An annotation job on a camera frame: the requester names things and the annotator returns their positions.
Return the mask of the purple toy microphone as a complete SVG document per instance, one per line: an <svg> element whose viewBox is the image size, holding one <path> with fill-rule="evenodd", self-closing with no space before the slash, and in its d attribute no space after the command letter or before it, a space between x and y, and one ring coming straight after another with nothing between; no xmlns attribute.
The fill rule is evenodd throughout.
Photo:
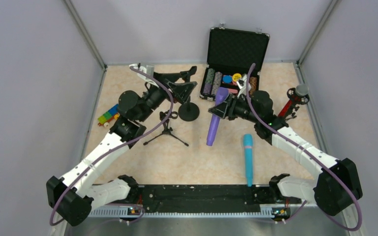
<svg viewBox="0 0 378 236"><path fill-rule="evenodd" d="M229 92L227 88L219 87L216 94L215 106L222 103L228 97L228 94ZM219 122L220 122L220 118L217 115L212 114L209 130L208 130L208 135L206 139L207 146L211 147L213 145L216 138Z"/></svg>

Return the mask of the round base clip mic stand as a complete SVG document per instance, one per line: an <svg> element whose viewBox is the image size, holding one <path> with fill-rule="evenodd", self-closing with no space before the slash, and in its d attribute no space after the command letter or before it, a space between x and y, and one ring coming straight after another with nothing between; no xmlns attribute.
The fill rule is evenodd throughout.
<svg viewBox="0 0 378 236"><path fill-rule="evenodd" d="M188 71L184 73L182 76L182 79L184 80L185 83L190 82L190 78L192 75L194 75L197 72L197 66L192 66ZM199 117L199 107L191 102L191 93L193 89L196 87L197 83L195 83L194 87L191 88L191 90L188 93L188 97L184 101L184 103L181 104L181 106L178 109L178 116L181 120L183 121L194 121Z"/></svg>

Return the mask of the small tripod mic stand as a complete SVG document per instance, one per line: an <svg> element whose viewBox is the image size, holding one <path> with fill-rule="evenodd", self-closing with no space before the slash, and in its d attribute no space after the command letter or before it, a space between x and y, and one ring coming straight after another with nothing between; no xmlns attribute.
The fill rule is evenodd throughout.
<svg viewBox="0 0 378 236"><path fill-rule="evenodd" d="M160 134L154 136L153 138L151 138L150 140L146 141L143 143L143 145L147 145L148 143L152 142L153 140L155 140L156 138L162 136L162 135L169 135L177 140L179 140L180 142L182 142L185 146L189 146L188 143L184 142L183 140L181 140L180 138L178 138L177 136L175 136L174 134L172 134L172 131L173 131L173 128L169 126L169 123L170 123L170 120L171 119L177 119L178 118L178 112L176 111L173 111L171 112L169 118L166 119L166 121L162 124L163 125L163 130Z"/></svg>

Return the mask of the cyan toy microphone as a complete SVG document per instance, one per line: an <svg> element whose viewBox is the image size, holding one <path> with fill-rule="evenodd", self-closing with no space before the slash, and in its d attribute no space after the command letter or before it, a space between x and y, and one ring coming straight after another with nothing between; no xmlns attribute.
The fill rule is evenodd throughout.
<svg viewBox="0 0 378 236"><path fill-rule="evenodd" d="M245 177L247 186L253 185L253 138L251 134L243 136L244 159L245 159Z"/></svg>

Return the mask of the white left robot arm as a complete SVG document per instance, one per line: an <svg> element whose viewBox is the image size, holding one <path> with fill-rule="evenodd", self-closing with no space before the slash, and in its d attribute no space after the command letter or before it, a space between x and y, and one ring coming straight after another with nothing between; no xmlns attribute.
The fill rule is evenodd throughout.
<svg viewBox="0 0 378 236"><path fill-rule="evenodd" d="M142 123L163 101L184 104L189 100L197 85L190 80L195 73L195 66L179 73L149 75L138 71L147 90L142 95L132 90L124 91L118 99L119 117L99 145L69 172L47 181L48 203L52 208L51 226L58 225L55 216L77 226L94 209L114 201L131 202L136 198L138 185L130 176L121 175L105 184L96 184L95 181L117 158L149 134Z"/></svg>

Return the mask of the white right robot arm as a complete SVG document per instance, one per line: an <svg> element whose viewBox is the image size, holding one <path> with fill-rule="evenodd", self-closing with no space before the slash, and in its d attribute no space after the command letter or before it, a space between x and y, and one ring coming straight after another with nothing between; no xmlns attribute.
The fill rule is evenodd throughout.
<svg viewBox="0 0 378 236"><path fill-rule="evenodd" d="M362 197L355 163L335 158L301 138L283 118L273 111L273 101L266 91L252 96L236 96L219 88L216 104L209 113L218 119L242 118L254 124L256 134L304 167L313 179L290 174L271 178L269 184L277 198L294 197L315 203L325 214L335 216Z"/></svg>

